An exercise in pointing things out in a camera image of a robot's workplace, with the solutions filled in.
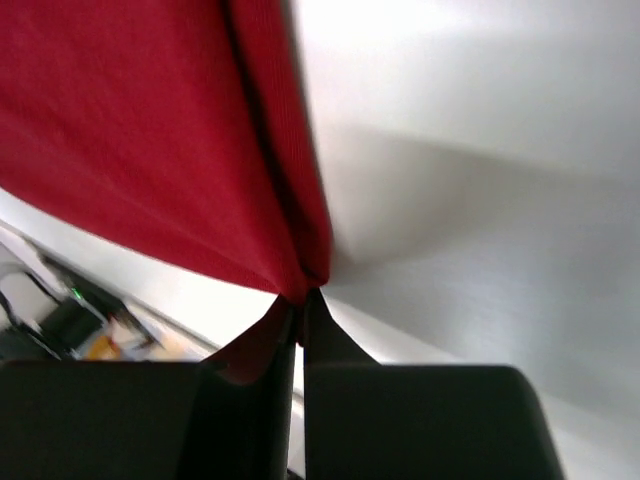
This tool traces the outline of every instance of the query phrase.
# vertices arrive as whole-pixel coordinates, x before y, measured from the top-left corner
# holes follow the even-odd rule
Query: red fabric
[[[330,232],[279,0],[0,6],[0,185],[300,302]]]

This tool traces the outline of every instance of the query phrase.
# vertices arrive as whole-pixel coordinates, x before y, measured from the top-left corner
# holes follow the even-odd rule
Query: white surface
[[[386,361],[519,366],[570,478],[638,478],[640,4],[292,4],[343,326]],[[218,345],[271,301],[2,192],[0,219]]]

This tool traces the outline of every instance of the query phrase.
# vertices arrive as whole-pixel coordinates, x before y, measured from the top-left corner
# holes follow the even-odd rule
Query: red cloth
[[[292,301],[330,231],[279,0],[0,6],[0,186]]]

